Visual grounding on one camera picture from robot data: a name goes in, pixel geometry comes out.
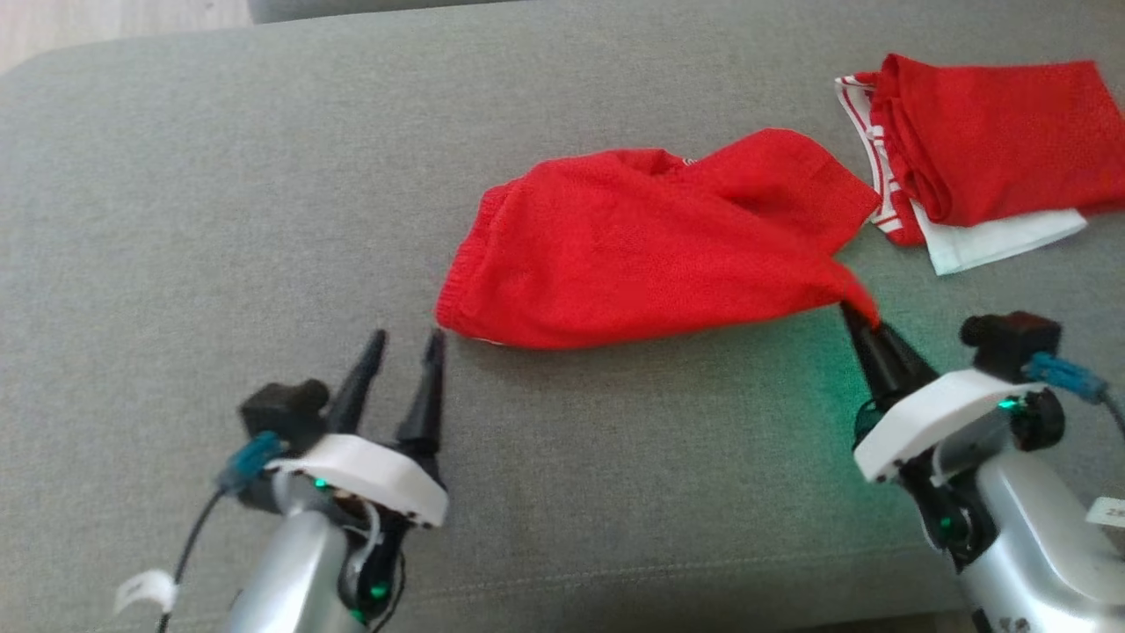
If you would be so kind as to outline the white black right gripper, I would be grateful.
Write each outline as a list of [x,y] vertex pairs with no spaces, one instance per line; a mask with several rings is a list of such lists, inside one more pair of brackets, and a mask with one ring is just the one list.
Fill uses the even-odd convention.
[[[876,412],[886,412],[854,449],[868,483],[896,477],[912,458],[997,412],[1010,397],[1046,389],[1042,382],[1008,383],[973,368],[939,377],[889,322],[872,324],[850,304],[839,307],[868,396]],[[897,403],[903,394],[911,395]]]

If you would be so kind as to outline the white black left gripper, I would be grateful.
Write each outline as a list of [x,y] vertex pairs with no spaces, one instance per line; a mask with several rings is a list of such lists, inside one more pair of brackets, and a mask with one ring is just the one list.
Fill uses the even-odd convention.
[[302,456],[274,458],[266,468],[302,472],[364,501],[410,518],[418,526],[446,524],[447,492],[413,458],[433,458],[442,440],[446,412],[446,333],[431,332],[417,392],[396,434],[400,452],[354,436],[367,397],[382,363],[388,332],[374,331],[327,409],[327,432]]

